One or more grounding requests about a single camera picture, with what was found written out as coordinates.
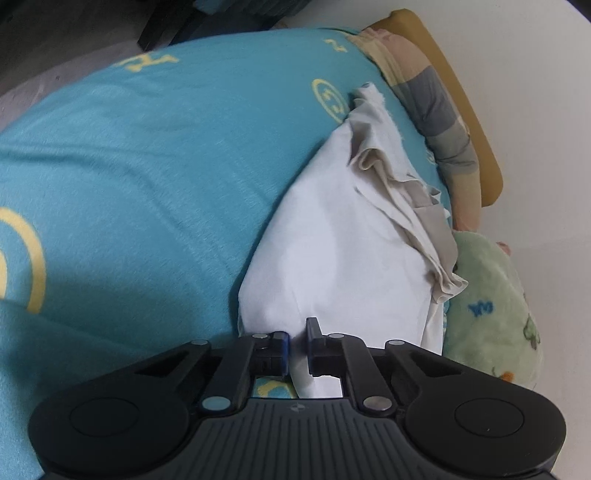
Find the mustard yellow headboard cushion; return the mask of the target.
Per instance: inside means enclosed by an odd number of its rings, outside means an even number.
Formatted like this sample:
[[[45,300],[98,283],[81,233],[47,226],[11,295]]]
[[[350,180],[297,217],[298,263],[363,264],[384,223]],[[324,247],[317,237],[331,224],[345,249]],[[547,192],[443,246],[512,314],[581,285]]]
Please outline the mustard yellow headboard cushion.
[[[375,22],[370,28],[387,30],[406,38],[419,47],[435,67],[468,126],[480,164],[482,204],[484,207],[492,206],[503,191],[502,172],[469,97],[439,44],[420,17],[409,9],[391,11],[388,17]]]

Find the white t-shirt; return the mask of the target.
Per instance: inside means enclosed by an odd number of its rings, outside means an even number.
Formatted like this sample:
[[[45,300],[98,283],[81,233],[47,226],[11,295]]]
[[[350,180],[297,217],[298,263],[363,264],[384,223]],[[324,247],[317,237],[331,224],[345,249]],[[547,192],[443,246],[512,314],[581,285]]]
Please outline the white t-shirt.
[[[369,83],[353,103],[284,194],[238,292],[243,333],[290,336],[301,398],[342,393],[308,371],[308,318],[370,347],[401,339],[438,354],[445,304],[467,285],[440,194],[412,166],[383,95]]]

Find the pink fluffy blanket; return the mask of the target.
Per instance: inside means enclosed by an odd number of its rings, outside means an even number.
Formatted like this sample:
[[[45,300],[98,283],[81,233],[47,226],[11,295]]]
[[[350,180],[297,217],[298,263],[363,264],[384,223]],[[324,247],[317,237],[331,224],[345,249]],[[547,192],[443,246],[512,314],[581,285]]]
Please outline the pink fluffy blanket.
[[[509,247],[508,244],[504,243],[504,242],[498,242],[497,245],[508,255],[511,256],[512,255],[512,251],[511,248]]]

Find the teal patterned bed sheet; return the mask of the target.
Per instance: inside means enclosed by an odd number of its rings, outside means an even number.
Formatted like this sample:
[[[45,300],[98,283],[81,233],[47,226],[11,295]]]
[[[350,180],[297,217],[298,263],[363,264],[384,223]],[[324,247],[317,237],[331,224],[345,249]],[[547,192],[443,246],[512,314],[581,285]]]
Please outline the teal patterned bed sheet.
[[[280,197],[373,83],[421,177],[432,153],[378,67],[332,29],[195,40],[64,87],[1,135],[1,475],[36,479],[51,393],[194,338],[235,337]]]

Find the green fleece cartoon blanket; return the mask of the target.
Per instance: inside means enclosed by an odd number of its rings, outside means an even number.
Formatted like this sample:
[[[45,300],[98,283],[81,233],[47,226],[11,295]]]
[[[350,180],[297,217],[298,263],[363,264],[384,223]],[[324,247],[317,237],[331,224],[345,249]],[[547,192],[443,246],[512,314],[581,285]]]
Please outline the green fleece cartoon blanket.
[[[532,389],[542,365],[541,337],[512,261],[485,236],[456,231],[455,273],[468,286],[449,302],[443,356]]]

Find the pastel checked pillow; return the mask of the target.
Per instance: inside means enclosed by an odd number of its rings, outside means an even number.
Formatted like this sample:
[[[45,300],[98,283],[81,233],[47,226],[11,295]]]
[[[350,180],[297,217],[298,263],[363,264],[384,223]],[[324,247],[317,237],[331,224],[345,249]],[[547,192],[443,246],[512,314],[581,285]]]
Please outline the pastel checked pillow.
[[[454,228],[477,231],[479,160],[469,129],[431,61],[413,42],[384,29],[368,28],[348,39],[377,65],[425,138],[450,194]]]

